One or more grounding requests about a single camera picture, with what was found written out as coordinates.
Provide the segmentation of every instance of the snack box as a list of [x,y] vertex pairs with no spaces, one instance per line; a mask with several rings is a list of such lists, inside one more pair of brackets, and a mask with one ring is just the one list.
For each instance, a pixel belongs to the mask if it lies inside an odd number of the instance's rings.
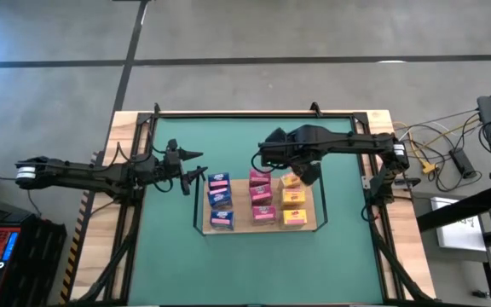
[[212,210],[210,224],[214,229],[234,230],[234,212]]
[[270,184],[272,177],[270,173],[262,173],[255,169],[249,170],[249,186],[257,187],[264,184]]
[[249,188],[252,206],[269,206],[272,204],[272,188],[269,184]]
[[281,188],[297,188],[300,186],[300,178],[291,172],[280,178]]
[[276,207],[274,206],[253,206],[253,223],[262,225],[274,223],[276,221]]
[[282,222],[284,228],[301,228],[308,222],[306,210],[284,210]]
[[303,188],[284,188],[281,190],[282,206],[303,205],[306,202],[306,192]]
[[230,190],[230,176],[228,173],[208,175],[208,188],[210,190],[228,188]]
[[208,201],[212,209],[232,208],[232,195],[228,188],[208,191]]

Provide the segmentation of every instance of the gray floor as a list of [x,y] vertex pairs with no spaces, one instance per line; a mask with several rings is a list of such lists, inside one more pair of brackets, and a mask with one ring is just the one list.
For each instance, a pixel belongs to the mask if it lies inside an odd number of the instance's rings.
[[[124,59],[137,9],[102,0],[0,0],[0,61]],[[136,59],[489,54],[491,0],[158,0],[148,5]],[[17,159],[37,155],[88,161],[104,145],[121,72],[0,68],[0,175],[13,176]],[[491,61],[135,67],[123,109],[150,110],[155,102],[167,110],[305,109],[317,101],[325,109],[389,109],[394,120],[413,124],[472,109],[490,94]],[[466,118],[440,123],[454,127]],[[448,151],[444,142],[436,148]],[[476,134],[465,151],[485,177],[453,193],[491,187],[491,158]],[[448,185],[457,180],[452,165],[445,173]],[[419,166],[408,175],[422,177]],[[427,180],[416,189],[436,192]],[[48,188],[32,196],[46,218],[71,229],[79,194]],[[12,182],[0,182],[0,199],[31,208]],[[485,287],[480,264],[429,262],[439,298],[491,305],[469,296]],[[53,299],[60,289],[57,281]]]

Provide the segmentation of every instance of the wooden table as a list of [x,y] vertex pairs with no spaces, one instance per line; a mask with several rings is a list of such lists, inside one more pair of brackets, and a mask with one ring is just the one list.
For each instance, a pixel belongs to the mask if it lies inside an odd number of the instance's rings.
[[[227,113],[228,111],[198,111],[198,113]],[[237,111],[238,113],[259,113],[259,111]],[[273,113],[275,111],[263,111],[263,113]],[[287,111],[289,113],[305,113],[305,111]],[[347,110],[331,110],[323,111],[323,113],[367,113],[369,127],[371,133],[393,132],[391,117],[388,110],[363,110],[363,111],[347,111]],[[139,112],[117,112],[114,115],[103,164],[107,165],[111,162],[117,143],[120,142],[124,151],[129,154],[132,143],[134,130],[136,127],[136,118]],[[191,113],[189,111],[167,111],[161,112],[170,113]],[[142,140],[147,137],[147,130],[142,133]],[[124,158],[118,157],[116,162],[124,162]],[[369,160],[366,155],[363,156],[365,173],[367,176],[372,175],[370,171]],[[395,191],[395,195],[410,197],[410,193],[404,191]],[[79,212],[78,222],[76,224],[76,233],[73,234],[72,250],[70,251],[69,264],[66,269],[64,278],[64,287],[61,291],[61,302],[66,299],[80,298],[90,288],[92,283],[103,271],[111,256],[115,229],[117,225],[119,206],[110,205],[108,208],[97,212],[88,221],[84,213],[87,209],[89,194],[84,195],[83,204]],[[92,201],[92,209],[95,210],[100,206],[110,202],[110,198],[104,194],[90,194]],[[395,243],[396,255],[402,263],[408,274],[419,285],[426,294],[434,298],[435,290],[431,281],[430,271],[425,258],[425,252],[422,245],[416,217],[414,215],[413,205],[411,201],[404,199],[396,199],[396,201],[387,206],[390,220],[391,232]],[[378,220],[378,229],[382,233],[382,225]],[[396,298],[396,290],[393,286],[393,277],[390,266],[383,259],[384,276],[388,288],[388,297]],[[120,282],[122,280],[122,270],[124,261],[121,262],[117,271],[113,296],[119,295]]]

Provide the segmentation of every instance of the yellow cable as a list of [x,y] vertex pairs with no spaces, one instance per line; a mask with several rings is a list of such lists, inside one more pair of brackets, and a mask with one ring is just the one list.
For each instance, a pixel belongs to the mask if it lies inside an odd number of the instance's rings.
[[464,128],[464,126],[468,126],[468,125],[474,124],[474,123],[476,123],[477,121],[479,121],[479,119],[475,119],[475,120],[473,120],[473,121],[471,121],[471,122],[467,123],[467,125],[461,125],[461,126],[459,126],[459,127],[456,127],[456,128],[454,128],[454,129],[451,129],[451,130],[449,130],[449,131],[446,131],[446,132],[442,133],[440,136],[437,136],[437,137],[436,137],[436,138],[434,138],[433,140],[431,140],[431,141],[427,142],[426,144],[422,145],[421,147],[414,149],[414,152],[419,151],[420,149],[424,149],[424,148],[426,148],[426,147],[430,146],[430,145],[431,145],[431,144],[432,144],[434,141],[436,141],[436,140],[440,139],[441,137],[443,137],[443,136],[445,136],[445,135],[447,135],[447,134],[450,134],[450,133],[452,133],[452,132],[454,132],[454,131],[456,131],[456,130],[463,129],[463,128]]
[[[405,128],[408,128],[408,125],[402,122],[394,122],[394,124],[399,124],[404,126]],[[424,174],[429,174],[432,171],[434,171],[436,169],[436,165],[433,165],[427,160],[420,158],[420,156],[418,155],[418,150],[414,146],[413,133],[410,131],[410,129],[408,129],[407,134],[408,134],[408,139],[410,140],[410,147],[413,149],[413,154],[416,157],[416,159],[418,159],[419,163],[422,165],[422,172]]]

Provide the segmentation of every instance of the green tabletop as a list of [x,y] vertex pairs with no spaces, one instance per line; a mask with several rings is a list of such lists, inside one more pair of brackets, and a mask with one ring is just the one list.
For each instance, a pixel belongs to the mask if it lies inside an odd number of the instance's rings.
[[[185,170],[202,165],[207,173],[245,179],[258,142],[278,127],[305,124],[351,128],[349,119],[159,119],[154,143],[161,149],[176,138],[184,149],[204,153],[185,162]],[[193,228],[192,194],[183,196],[178,182],[167,194],[149,187],[129,304],[382,303],[368,223],[360,217],[357,157],[327,155],[322,170],[329,223],[318,232],[201,236]]]

